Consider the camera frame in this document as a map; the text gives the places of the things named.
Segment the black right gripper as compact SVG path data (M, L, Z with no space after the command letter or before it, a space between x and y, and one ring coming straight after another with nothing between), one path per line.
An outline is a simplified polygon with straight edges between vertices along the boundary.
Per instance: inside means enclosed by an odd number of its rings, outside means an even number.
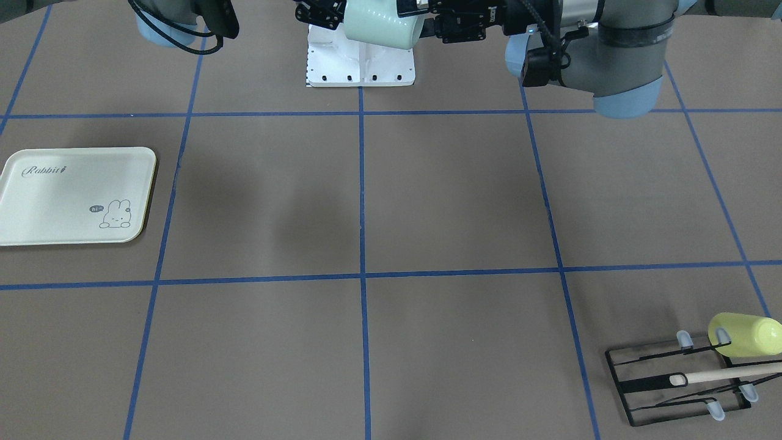
M295 1L299 22L334 31L343 22L347 1Z

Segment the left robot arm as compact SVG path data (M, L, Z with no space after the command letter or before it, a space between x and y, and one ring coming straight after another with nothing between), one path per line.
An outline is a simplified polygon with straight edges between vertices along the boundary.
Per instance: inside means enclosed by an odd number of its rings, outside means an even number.
M679 17L780 20L779 1L393 1L391 9L428 14L422 36L444 43L480 41L501 27L506 67L524 87L589 92L595 111L611 118L656 105Z

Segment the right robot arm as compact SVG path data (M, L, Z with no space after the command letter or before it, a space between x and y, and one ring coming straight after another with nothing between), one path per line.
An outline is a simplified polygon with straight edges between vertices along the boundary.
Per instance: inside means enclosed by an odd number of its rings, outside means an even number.
M129 1L139 32L157 45L186 50L196 37L236 39L240 30L231 1ZM347 1L297 1L297 20L326 29L343 21Z

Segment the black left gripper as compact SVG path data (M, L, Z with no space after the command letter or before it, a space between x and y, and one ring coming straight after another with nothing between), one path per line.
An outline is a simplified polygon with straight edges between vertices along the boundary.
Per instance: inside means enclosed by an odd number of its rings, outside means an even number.
M483 41L487 28L503 22L507 6L507 1L397 0L396 13L400 18L433 14L422 21L419 38L450 44Z

